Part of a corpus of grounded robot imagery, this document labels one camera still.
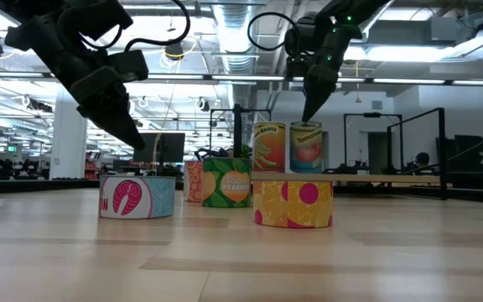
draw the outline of column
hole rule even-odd
[[[59,86],[49,167],[51,180],[85,176],[87,120],[76,111],[77,107],[70,93]]]

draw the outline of green can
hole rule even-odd
[[[251,204],[251,160],[205,159],[202,206],[237,208]]]

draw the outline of orange can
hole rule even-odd
[[[252,170],[284,173],[286,126],[280,122],[259,122],[254,127]]]

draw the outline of pink salmon graphic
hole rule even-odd
[[[138,206],[142,194],[141,186],[138,183],[131,180],[123,181],[118,184],[113,194],[113,210],[115,213],[118,213],[122,200],[127,196],[126,206],[124,206],[121,215],[126,216],[130,214]]]

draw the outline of beans can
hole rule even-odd
[[[322,124],[293,122],[290,125],[290,169],[296,173],[321,173]]]
[[[286,126],[280,122],[260,122],[254,127],[252,170],[284,173]]]

